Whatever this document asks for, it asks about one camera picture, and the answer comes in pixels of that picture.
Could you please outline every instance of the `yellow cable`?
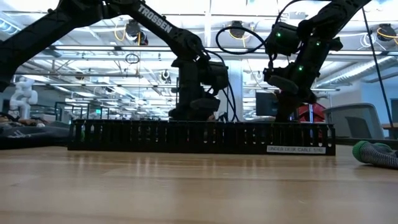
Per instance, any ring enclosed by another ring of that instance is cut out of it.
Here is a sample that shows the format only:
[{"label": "yellow cable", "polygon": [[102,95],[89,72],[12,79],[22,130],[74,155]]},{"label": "yellow cable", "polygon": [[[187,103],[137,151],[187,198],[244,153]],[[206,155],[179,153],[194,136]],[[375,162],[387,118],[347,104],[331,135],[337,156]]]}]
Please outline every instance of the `yellow cable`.
[{"label": "yellow cable", "polygon": [[237,38],[237,37],[234,37],[234,35],[232,35],[231,30],[228,30],[228,32],[229,32],[229,35],[232,38],[234,38],[235,40],[242,40],[243,47],[246,48],[246,39],[249,38],[251,36],[251,34],[247,35],[246,37]]},{"label": "yellow cable", "polygon": [[141,44],[141,32],[138,32],[138,46]]},{"label": "yellow cable", "polygon": [[114,34],[114,37],[116,38],[116,40],[118,40],[118,41],[124,41],[124,39],[126,38],[126,26],[127,26],[127,24],[124,25],[123,36],[122,36],[122,38],[120,38],[120,37],[118,36],[118,32],[117,32],[118,22],[115,23],[113,34]]},{"label": "yellow cable", "polygon": [[398,36],[390,36],[390,35],[382,34],[382,33],[380,32],[380,30],[381,30],[381,28],[378,28],[378,29],[377,29],[377,34],[379,34],[379,35],[382,36],[382,37],[394,39],[394,42],[398,45],[398,40],[397,40],[397,39],[398,39]]}]

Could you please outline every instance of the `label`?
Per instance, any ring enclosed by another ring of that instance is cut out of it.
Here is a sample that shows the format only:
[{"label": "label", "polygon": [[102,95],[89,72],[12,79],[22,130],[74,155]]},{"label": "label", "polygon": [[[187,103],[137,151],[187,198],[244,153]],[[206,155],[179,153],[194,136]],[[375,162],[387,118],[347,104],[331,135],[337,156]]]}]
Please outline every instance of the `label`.
[{"label": "label", "polygon": [[152,12],[145,5],[141,4],[139,6],[138,12],[140,12],[146,18],[151,20],[154,24],[159,26],[162,30],[166,31],[168,34],[172,31],[173,26],[171,26],[168,22],[164,21],[162,17],[159,17],[156,12]]},{"label": "label", "polygon": [[294,154],[326,154],[325,147],[267,146],[267,152]]}]

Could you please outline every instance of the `wooden table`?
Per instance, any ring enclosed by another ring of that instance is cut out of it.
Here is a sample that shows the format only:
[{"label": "wooden table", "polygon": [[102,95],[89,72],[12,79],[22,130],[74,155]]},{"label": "wooden table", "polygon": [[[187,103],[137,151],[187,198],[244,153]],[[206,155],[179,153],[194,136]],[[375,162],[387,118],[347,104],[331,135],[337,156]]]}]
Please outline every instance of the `wooden table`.
[{"label": "wooden table", "polygon": [[393,127],[390,124],[382,124],[381,127],[384,130],[388,130],[388,136],[390,139],[394,139],[394,136],[398,136],[398,123],[393,123]]},{"label": "wooden table", "polygon": [[398,171],[337,153],[0,151],[0,223],[398,223]]}]

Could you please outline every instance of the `red object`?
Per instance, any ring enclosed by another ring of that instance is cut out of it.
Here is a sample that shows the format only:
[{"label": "red object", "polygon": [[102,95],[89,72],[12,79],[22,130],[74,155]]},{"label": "red object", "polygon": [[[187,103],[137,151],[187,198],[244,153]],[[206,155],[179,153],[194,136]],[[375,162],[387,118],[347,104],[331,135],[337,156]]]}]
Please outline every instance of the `red object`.
[{"label": "red object", "polygon": [[[312,105],[313,110],[313,122],[324,122],[325,116],[323,115],[323,110],[326,109],[319,103]],[[310,107],[309,105],[303,105],[298,108],[298,120],[299,121],[310,121]]]}]

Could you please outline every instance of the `black cable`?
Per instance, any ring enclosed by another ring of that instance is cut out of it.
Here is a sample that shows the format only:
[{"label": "black cable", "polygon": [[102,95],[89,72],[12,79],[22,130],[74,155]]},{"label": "black cable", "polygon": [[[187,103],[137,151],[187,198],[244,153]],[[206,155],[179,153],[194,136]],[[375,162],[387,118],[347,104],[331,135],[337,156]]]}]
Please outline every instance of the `black cable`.
[{"label": "black cable", "polygon": [[138,55],[134,54],[134,53],[129,53],[126,55],[126,57],[124,58],[124,61],[126,61],[126,63],[132,65],[132,64],[137,64],[141,61],[141,59],[139,58]]},{"label": "black cable", "polygon": [[[253,36],[254,36],[255,38],[257,38],[258,40],[260,40],[261,44],[258,45],[258,46],[255,47],[255,48],[253,48],[253,49],[248,49],[248,50],[245,51],[245,52],[233,52],[233,51],[230,51],[230,50],[226,50],[224,47],[221,46],[221,44],[220,44],[220,42],[219,42],[218,39],[219,39],[220,34],[221,34],[222,32],[224,32],[224,31],[226,31],[226,30],[231,30],[231,29],[238,29],[238,30],[243,30],[243,31],[245,31],[245,32],[248,32],[249,34],[253,35]],[[220,29],[220,30],[217,32],[217,34],[216,34],[216,44],[217,44],[217,47],[218,47],[220,50],[222,50],[223,52],[228,53],[228,54],[232,54],[232,55],[245,55],[245,54],[254,53],[256,50],[258,50],[258,49],[260,49],[262,46],[264,46],[265,43],[266,43],[266,41],[265,41],[260,35],[258,35],[258,34],[257,34],[256,32],[254,32],[253,30],[250,30],[250,29],[245,28],[245,27],[235,27],[235,26],[224,27],[224,28]]]},{"label": "black cable", "polygon": [[[229,99],[229,87],[226,89],[226,96],[225,97],[227,97],[227,99]],[[226,107],[226,117],[227,117],[227,120],[228,120],[228,114],[229,113],[229,106],[227,106]]]},{"label": "black cable", "polygon": [[[226,66],[226,65],[225,65],[224,59],[223,59],[218,53],[212,52],[212,51],[210,51],[210,50],[205,50],[205,52],[206,52],[206,53],[211,53],[211,54],[215,55],[216,57],[218,57],[218,58],[221,60],[221,63],[222,63],[224,66]],[[228,80],[228,90],[231,91],[232,103],[231,103],[231,100],[229,99],[228,94],[225,92],[225,90],[223,90],[223,93],[224,93],[224,95],[225,95],[225,97],[226,97],[226,99],[227,99],[227,101],[228,101],[229,106],[232,108],[232,111],[233,111],[233,113],[234,113],[231,121],[234,121],[234,120],[236,119],[236,121],[239,122],[239,118],[238,118],[238,116],[236,115],[236,100],[235,100],[235,95],[234,95],[234,92],[233,92],[233,89],[232,89],[232,86],[231,86],[231,83],[229,82],[229,80]]]},{"label": "black cable", "polygon": [[[279,1],[278,0],[276,0],[276,6],[279,6]],[[278,16],[279,16],[279,22],[282,22],[282,18],[281,18],[282,13],[279,11],[279,7],[278,7]],[[289,56],[286,56],[286,59],[287,59],[287,63],[290,64]]]},{"label": "black cable", "polygon": [[[386,95],[386,90],[384,89],[383,80],[381,78],[379,63],[377,62],[376,51],[374,49],[374,45],[373,45],[373,41],[372,41],[372,32],[371,32],[371,30],[369,28],[368,19],[366,18],[366,12],[365,12],[365,9],[363,7],[362,7],[362,14],[363,14],[363,19],[364,19],[365,25],[366,25],[366,31],[368,32],[368,36],[369,36],[369,39],[370,39],[369,42],[370,42],[371,48],[372,48],[373,60],[374,60],[375,66],[376,66],[377,77],[379,78],[380,88],[381,88],[381,92],[382,92],[383,98],[384,98],[384,104],[386,105],[388,120],[390,122],[390,127],[393,128],[394,127],[394,123],[392,122],[390,106],[388,105],[388,99],[387,99],[387,95]],[[394,135],[394,139],[397,139],[395,131],[393,131],[393,135]]]},{"label": "black cable", "polygon": [[[290,5],[292,5],[292,4],[296,3],[296,2],[299,2],[299,1],[303,1],[303,0],[293,0],[293,1],[289,2],[289,3],[278,13],[278,16],[277,16],[276,19],[275,19],[274,25],[277,24],[279,21],[282,20],[282,19],[281,19],[282,14],[285,12],[285,10],[286,10]],[[260,40],[261,44],[259,44],[257,47],[255,47],[255,48],[253,48],[253,49],[248,49],[248,50],[245,51],[245,52],[232,52],[232,51],[226,50],[224,47],[222,47],[222,46],[220,45],[220,42],[219,42],[218,38],[219,38],[219,36],[220,36],[220,34],[221,34],[222,32],[224,32],[224,31],[226,31],[226,30],[231,30],[231,29],[243,30],[243,31],[245,31],[245,32],[247,32],[247,33],[253,35],[253,36],[254,36],[255,38],[257,38],[258,40]],[[245,27],[235,27],[235,26],[224,27],[224,28],[222,28],[221,30],[219,30],[219,31],[217,32],[217,34],[216,34],[216,44],[217,44],[217,47],[218,47],[220,50],[222,50],[223,52],[228,53],[228,54],[233,54],[233,55],[245,55],[245,54],[254,53],[256,50],[260,49],[262,46],[265,46],[266,41],[267,41],[267,39],[264,40],[264,39],[263,39],[260,35],[258,35],[256,32],[254,32],[253,30],[247,29],[247,28],[245,28]]]}]

